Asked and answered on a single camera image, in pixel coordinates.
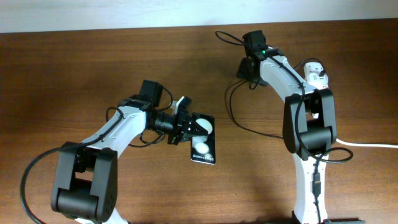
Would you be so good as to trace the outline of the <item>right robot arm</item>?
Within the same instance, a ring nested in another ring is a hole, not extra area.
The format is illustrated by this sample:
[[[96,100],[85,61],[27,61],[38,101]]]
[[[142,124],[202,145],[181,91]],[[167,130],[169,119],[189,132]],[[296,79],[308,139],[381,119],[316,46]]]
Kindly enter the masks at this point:
[[[284,53],[266,43],[260,30],[243,35],[246,56],[238,77],[270,85],[284,102],[282,138],[295,163],[295,223],[325,223],[325,168],[336,142],[335,102],[327,86],[317,87],[289,64]]]

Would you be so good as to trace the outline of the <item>black smartphone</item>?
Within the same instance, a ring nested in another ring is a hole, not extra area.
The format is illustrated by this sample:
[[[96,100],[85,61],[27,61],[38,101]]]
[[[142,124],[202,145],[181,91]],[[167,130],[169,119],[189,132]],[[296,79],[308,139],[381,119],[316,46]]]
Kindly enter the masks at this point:
[[[193,120],[208,131],[206,136],[191,140],[191,160],[202,164],[216,164],[215,118],[207,114],[193,113]]]

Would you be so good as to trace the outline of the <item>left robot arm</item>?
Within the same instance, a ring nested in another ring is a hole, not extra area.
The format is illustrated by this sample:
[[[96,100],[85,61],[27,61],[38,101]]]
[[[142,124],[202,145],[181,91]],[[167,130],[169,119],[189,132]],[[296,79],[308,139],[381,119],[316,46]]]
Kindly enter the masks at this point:
[[[58,156],[51,208],[79,223],[125,223],[115,208],[118,158],[144,130],[168,135],[169,144],[191,141],[196,162],[215,163],[215,119],[189,114],[191,100],[171,102],[172,114],[156,109],[158,96],[133,95],[122,100],[115,115],[81,143],[66,142]]]

